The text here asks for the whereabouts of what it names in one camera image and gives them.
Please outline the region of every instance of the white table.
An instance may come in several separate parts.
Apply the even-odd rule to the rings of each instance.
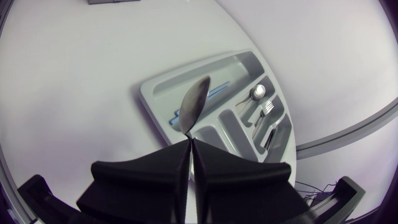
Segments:
[[[260,55],[212,0],[15,0],[0,39],[0,141],[14,181],[40,174],[76,207],[93,181],[91,163],[166,146],[138,97],[144,80],[247,48]],[[194,198],[189,187],[190,223]]]

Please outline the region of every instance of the white wall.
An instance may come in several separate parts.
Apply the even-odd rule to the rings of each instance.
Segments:
[[[348,128],[398,97],[398,45],[378,1],[216,1],[269,62],[297,144]],[[350,218],[360,216],[391,183],[397,136],[395,119],[349,146],[298,161],[297,180],[323,188],[351,177],[366,190]]]
[[[398,46],[375,0],[217,0],[269,62],[297,144],[348,128],[398,97]]]

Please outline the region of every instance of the spoon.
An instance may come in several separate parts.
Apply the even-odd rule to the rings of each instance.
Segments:
[[[249,104],[251,100],[260,100],[266,95],[266,88],[264,85],[258,84],[253,89],[250,90],[249,98],[240,102],[236,105],[236,109],[238,113],[242,112],[242,110]]]
[[[210,77],[205,76],[197,81],[187,91],[180,108],[180,130],[186,137],[189,130],[198,121],[199,115],[205,107],[207,95],[210,87]]]

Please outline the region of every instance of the gray plastic tray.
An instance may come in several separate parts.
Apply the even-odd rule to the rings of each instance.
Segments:
[[[294,138],[290,134],[292,123],[285,103],[275,91],[275,83],[251,50],[192,63],[142,84],[141,100],[167,144],[187,138],[180,132],[175,117],[185,93],[205,75],[211,78],[212,91],[188,134],[251,161],[280,162],[287,142]],[[249,100],[244,108],[238,106],[247,102],[250,90],[257,84],[265,86],[265,97],[259,101]],[[274,107],[259,123],[261,110],[269,102]],[[253,137],[256,124],[260,127]]]

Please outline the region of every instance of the fork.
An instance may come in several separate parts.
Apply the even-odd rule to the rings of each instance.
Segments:
[[[272,101],[268,101],[266,106],[261,110],[260,118],[254,124],[255,128],[254,128],[253,134],[251,136],[252,138],[254,138],[257,131],[259,130],[261,123],[264,120],[264,117],[267,116],[273,108],[274,108],[274,104],[272,103]]]

